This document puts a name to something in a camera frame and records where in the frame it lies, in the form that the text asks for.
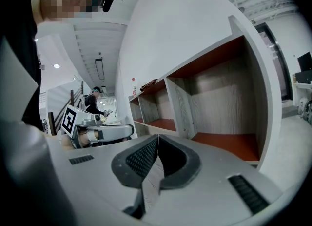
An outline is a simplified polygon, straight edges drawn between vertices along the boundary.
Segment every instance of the bottle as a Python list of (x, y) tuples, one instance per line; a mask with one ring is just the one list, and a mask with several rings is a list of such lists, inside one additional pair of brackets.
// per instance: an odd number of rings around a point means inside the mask
[(132, 94), (135, 96), (137, 94), (137, 86), (135, 78), (132, 78)]

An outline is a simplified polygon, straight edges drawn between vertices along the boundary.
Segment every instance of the black mesh grille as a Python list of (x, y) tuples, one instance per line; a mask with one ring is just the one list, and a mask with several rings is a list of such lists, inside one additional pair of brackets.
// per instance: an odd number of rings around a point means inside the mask
[(157, 158), (157, 141), (153, 140), (126, 158), (127, 165), (139, 176), (146, 177)]
[(232, 176), (229, 181), (254, 215), (269, 205), (242, 176)]
[(82, 156), (82, 157), (78, 157), (78, 158), (71, 158), (69, 160), (69, 162), (71, 164), (80, 164), (80, 163), (83, 163), (86, 161), (90, 161), (92, 159), (94, 159), (94, 157), (92, 157), (91, 155), (86, 155), (86, 156)]

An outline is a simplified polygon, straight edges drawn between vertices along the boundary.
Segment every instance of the black door frame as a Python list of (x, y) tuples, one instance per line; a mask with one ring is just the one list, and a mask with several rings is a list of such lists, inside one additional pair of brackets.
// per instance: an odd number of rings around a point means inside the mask
[(282, 101), (284, 100), (293, 100), (293, 88), (292, 88), (292, 81), (291, 81), (291, 77), (289, 74), (289, 70), (285, 61), (285, 57), (284, 54), (282, 52), (282, 49), (280, 48), (274, 34), (272, 33), (272, 31), (270, 30), (270, 28), (268, 27), (268, 25), (266, 23), (262, 23), (260, 25), (255, 26), (255, 29), (258, 31), (258, 33), (261, 32), (265, 32), (269, 38), (269, 40), (271, 41), (277, 56), (278, 56), (278, 60), (282, 66), (282, 71), (283, 71), (283, 75), (285, 78), (285, 84), (286, 84), (286, 98), (282, 98)]

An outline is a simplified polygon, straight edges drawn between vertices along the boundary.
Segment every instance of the white floor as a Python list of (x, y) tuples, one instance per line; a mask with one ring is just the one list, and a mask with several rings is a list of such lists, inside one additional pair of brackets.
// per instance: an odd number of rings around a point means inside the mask
[(312, 127), (299, 116), (282, 119), (279, 140), (260, 172), (282, 191), (301, 182), (312, 165)]

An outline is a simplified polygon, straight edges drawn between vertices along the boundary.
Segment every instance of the person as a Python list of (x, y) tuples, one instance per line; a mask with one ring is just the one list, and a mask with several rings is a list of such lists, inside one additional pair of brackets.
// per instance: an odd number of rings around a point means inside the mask
[(89, 94), (84, 100), (86, 111), (92, 114), (100, 114), (103, 115), (104, 117), (108, 117), (109, 116), (108, 112), (102, 112), (98, 109), (97, 99), (100, 93), (101, 89), (99, 87), (96, 86), (92, 89), (91, 94)]
[(5, 14), (2, 16), (5, 21), (1, 26), (1, 41), (3, 38), (7, 39), (22, 66), (38, 85), (22, 118), (26, 124), (43, 131), (39, 113), (41, 69), (35, 43), (37, 26), (44, 21), (73, 18), (78, 12), (96, 11), (101, 1), (1, 0), (3, 10), (5, 10)]

